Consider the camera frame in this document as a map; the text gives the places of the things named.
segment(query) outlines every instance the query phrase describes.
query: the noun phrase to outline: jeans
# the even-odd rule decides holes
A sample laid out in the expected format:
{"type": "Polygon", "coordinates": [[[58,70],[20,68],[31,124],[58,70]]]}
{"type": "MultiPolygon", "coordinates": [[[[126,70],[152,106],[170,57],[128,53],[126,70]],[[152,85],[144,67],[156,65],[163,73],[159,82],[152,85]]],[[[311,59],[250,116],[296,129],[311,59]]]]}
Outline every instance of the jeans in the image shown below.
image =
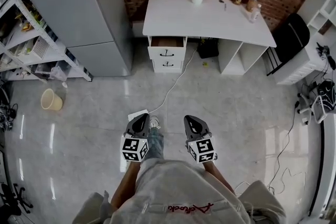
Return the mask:
{"type": "Polygon", "coordinates": [[[151,128],[147,137],[149,150],[142,161],[151,158],[163,159],[163,135],[158,128],[151,128]]]}

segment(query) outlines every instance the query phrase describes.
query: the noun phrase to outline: white cable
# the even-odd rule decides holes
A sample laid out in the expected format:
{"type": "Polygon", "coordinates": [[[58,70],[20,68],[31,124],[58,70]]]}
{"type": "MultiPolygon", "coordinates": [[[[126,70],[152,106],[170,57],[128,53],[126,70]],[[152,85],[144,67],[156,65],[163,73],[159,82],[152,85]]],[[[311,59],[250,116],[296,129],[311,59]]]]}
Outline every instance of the white cable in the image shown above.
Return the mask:
{"type": "Polygon", "coordinates": [[[236,195],[242,195],[241,193],[237,193],[236,191],[237,191],[237,189],[238,189],[242,184],[244,184],[244,183],[246,183],[247,185],[251,186],[251,184],[250,184],[249,182],[246,182],[246,181],[241,182],[241,183],[235,188],[235,194],[236,194],[236,195]]]}
{"type": "Polygon", "coordinates": [[[177,84],[177,82],[178,82],[178,80],[180,79],[180,77],[183,76],[183,74],[186,72],[187,67],[188,67],[189,63],[191,62],[191,60],[193,59],[196,50],[197,50],[197,49],[194,50],[193,55],[191,56],[189,62],[188,62],[187,65],[185,66],[185,69],[184,69],[183,73],[177,78],[177,80],[175,81],[174,85],[173,85],[173,86],[170,88],[170,90],[167,92],[166,97],[164,98],[162,104],[161,104],[157,109],[152,110],[152,111],[149,112],[148,114],[153,113],[154,111],[158,110],[160,107],[163,106],[163,104],[165,103],[165,101],[166,101],[166,99],[167,99],[167,96],[168,96],[168,94],[170,93],[170,91],[174,89],[174,87],[175,87],[175,85],[177,84]]]}

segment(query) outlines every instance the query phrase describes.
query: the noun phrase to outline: storage box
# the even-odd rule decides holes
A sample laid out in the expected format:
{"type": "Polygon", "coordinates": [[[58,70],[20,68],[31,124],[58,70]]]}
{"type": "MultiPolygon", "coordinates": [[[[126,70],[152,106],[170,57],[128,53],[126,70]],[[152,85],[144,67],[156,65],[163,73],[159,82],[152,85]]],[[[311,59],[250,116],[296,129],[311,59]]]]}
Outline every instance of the storage box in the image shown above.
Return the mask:
{"type": "Polygon", "coordinates": [[[38,37],[35,43],[34,39],[30,39],[24,42],[23,47],[22,44],[18,45],[15,55],[23,63],[43,60],[48,47],[49,44],[43,38],[38,37]]]}

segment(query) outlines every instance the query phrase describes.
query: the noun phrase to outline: white desk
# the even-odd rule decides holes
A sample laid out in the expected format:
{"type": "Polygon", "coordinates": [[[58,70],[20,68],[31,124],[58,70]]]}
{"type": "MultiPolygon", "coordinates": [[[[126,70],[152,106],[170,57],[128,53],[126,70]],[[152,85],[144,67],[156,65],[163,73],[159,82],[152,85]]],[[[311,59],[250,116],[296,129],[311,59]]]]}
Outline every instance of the white desk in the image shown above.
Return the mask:
{"type": "Polygon", "coordinates": [[[222,74],[243,75],[265,52],[276,47],[262,16],[250,23],[243,6],[229,0],[149,0],[143,34],[149,38],[149,54],[155,72],[181,72],[188,37],[218,38],[222,74]],[[152,37],[183,37],[183,47],[152,46],[152,37]]]}

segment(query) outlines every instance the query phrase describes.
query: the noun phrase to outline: drawer handle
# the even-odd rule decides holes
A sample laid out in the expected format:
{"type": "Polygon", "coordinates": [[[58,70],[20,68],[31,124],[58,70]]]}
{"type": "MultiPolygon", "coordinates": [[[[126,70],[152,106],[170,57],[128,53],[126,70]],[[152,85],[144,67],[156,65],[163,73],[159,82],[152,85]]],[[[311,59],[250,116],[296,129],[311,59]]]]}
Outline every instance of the drawer handle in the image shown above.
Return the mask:
{"type": "Polygon", "coordinates": [[[172,55],[167,55],[167,52],[168,52],[168,50],[166,49],[166,54],[165,55],[162,55],[162,54],[160,54],[160,56],[174,56],[174,54],[172,54],[172,55]]]}
{"type": "Polygon", "coordinates": [[[173,67],[173,66],[174,66],[174,65],[168,65],[168,63],[169,63],[169,62],[167,62],[166,65],[162,65],[162,66],[164,66],[164,67],[173,67]]]}

